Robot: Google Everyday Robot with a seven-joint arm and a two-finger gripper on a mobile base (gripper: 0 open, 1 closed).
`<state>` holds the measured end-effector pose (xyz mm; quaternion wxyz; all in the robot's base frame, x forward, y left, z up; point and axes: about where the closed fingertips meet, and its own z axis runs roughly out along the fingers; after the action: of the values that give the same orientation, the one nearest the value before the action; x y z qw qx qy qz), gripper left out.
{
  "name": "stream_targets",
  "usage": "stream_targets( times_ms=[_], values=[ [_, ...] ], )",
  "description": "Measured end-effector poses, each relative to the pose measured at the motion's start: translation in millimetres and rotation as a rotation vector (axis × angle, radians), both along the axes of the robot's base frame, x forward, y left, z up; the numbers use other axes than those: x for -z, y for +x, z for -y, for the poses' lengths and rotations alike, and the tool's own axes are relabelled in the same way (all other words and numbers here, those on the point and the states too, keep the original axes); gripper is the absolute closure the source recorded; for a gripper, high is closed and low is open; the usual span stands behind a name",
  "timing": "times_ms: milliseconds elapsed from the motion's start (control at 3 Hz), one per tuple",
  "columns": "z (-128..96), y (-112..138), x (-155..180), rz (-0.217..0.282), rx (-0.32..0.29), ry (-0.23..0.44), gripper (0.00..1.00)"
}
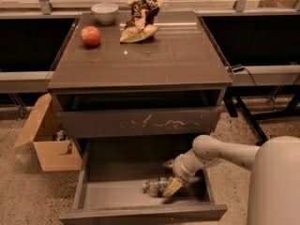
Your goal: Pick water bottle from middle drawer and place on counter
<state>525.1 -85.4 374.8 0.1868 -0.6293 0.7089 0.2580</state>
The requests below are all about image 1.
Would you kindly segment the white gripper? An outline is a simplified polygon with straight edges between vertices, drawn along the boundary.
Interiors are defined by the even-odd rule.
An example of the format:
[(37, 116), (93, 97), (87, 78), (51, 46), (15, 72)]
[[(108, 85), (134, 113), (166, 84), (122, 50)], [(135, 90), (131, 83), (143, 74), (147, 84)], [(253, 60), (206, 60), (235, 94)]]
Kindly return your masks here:
[(185, 153), (178, 156), (175, 160), (165, 161), (162, 167), (172, 169), (173, 174), (176, 176), (169, 179), (168, 185), (162, 194), (164, 198), (170, 198), (183, 186), (183, 180), (188, 180), (203, 167), (203, 161), (194, 153)]

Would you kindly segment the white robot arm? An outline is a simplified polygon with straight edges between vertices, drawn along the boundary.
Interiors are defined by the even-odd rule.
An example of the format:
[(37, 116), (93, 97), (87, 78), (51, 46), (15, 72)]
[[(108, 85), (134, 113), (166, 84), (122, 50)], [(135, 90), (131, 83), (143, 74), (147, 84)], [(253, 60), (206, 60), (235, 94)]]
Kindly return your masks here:
[(247, 225), (300, 225), (300, 139), (281, 136), (261, 146), (221, 142), (209, 135), (169, 162), (171, 197), (189, 178), (222, 158), (250, 171)]

